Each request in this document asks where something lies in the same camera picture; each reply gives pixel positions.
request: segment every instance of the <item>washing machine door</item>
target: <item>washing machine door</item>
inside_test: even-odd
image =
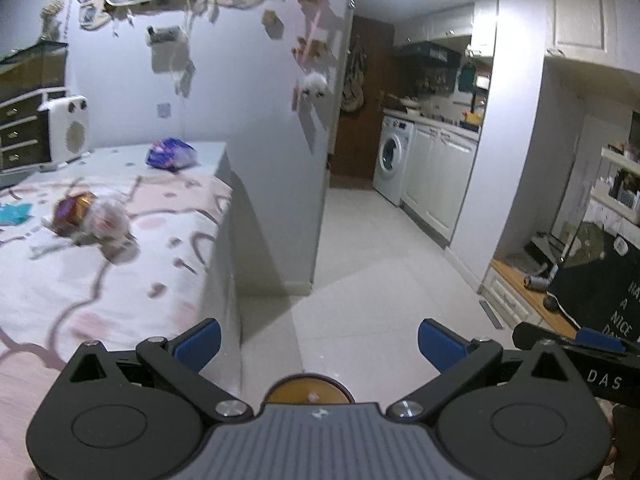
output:
[[[400,137],[395,133],[385,134],[382,142],[380,142],[380,149],[378,151],[378,168],[380,173],[387,178],[393,177],[402,165],[403,157],[404,148]]]

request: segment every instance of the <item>wall outlet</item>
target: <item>wall outlet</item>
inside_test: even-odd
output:
[[[171,103],[160,103],[158,105],[158,117],[161,119],[171,117]]]

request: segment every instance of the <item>bedsheet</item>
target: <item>bedsheet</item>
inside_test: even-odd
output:
[[[127,195],[134,243],[71,246],[36,260],[30,248],[55,238],[40,218],[69,194]],[[203,375],[239,393],[239,319],[228,248],[231,189],[206,174],[144,174],[26,182],[0,203],[32,203],[23,225],[0,228],[0,478],[36,478],[24,447],[40,401],[87,339],[133,349],[172,338],[204,317],[223,327],[221,352]]]

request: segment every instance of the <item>blue gripper pad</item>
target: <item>blue gripper pad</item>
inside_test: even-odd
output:
[[[432,319],[425,319],[418,329],[418,348],[438,371],[451,368],[466,357],[465,341]]]
[[[591,328],[581,328],[575,335],[575,341],[585,346],[593,346],[609,352],[625,353],[622,341],[617,337],[603,334]]]
[[[186,338],[174,348],[174,357],[197,373],[220,351],[222,330],[215,319],[196,328],[199,330],[184,334]]]

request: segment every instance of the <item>washing machine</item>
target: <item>washing machine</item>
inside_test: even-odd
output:
[[[373,187],[395,206],[400,205],[406,179],[406,163],[414,138],[415,125],[385,116],[380,133],[380,147]]]

